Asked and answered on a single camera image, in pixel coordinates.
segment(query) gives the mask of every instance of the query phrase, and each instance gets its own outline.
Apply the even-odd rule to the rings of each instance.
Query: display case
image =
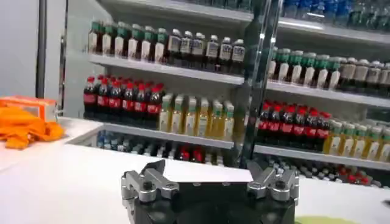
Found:
[[[68,0],[64,115],[226,150],[229,166],[288,158],[298,170],[347,166],[331,165],[350,179],[360,175],[354,167],[386,173],[387,8],[359,0]],[[345,181],[367,184],[360,179]]]

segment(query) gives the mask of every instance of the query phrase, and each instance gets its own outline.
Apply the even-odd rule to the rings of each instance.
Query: white countertop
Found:
[[[0,145],[0,223],[130,223],[121,203],[120,177],[158,160],[148,156],[64,144],[100,127],[99,122],[62,119],[68,137],[23,151]],[[167,159],[172,181],[250,181],[247,170]],[[382,201],[390,191],[301,179],[296,216],[327,215],[357,223],[388,223]]]

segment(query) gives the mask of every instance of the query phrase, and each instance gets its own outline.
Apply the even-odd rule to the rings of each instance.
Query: orange box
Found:
[[[19,107],[44,121],[57,121],[57,102],[52,99],[37,99],[24,96],[0,97],[0,106]]]

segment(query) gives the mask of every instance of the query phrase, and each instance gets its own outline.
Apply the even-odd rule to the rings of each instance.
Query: orange cloth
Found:
[[[44,120],[17,107],[0,107],[0,140],[10,149],[25,149],[35,141],[55,141],[64,130],[56,122]]]

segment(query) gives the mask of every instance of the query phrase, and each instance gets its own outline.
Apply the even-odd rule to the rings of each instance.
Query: store shelf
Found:
[[[312,161],[322,161],[325,163],[335,163],[335,164],[344,164],[349,166],[357,167],[367,167],[371,169],[378,170],[390,170],[390,163],[383,163],[378,161],[371,161],[365,159],[356,159],[343,156],[333,156],[326,155],[321,153],[307,152],[307,151],[298,151],[291,149],[282,149],[278,147],[265,146],[265,145],[256,145],[254,152],[264,153],[268,155],[275,156],[285,156],[298,159],[307,159]]]
[[[163,131],[156,131],[144,128],[136,128],[126,125],[118,124],[104,124],[104,130],[107,131],[117,131],[129,135],[138,135],[147,138],[157,138],[162,140],[177,141],[177,142],[186,142],[190,144],[205,145],[210,147],[217,147],[221,149],[231,149],[234,146],[233,142],[220,141],[208,138],[180,135],[174,133],[168,133]]]
[[[121,68],[138,69],[148,72],[157,72],[162,74],[177,75],[193,79],[208,80],[212,82],[227,83],[240,85],[244,78],[233,75],[224,75],[214,72],[198,71],[194,69],[178,68],[166,65],[147,63],[143,61],[127,60],[115,57],[106,57],[101,55],[90,54],[90,62],[103,66],[116,66]]]

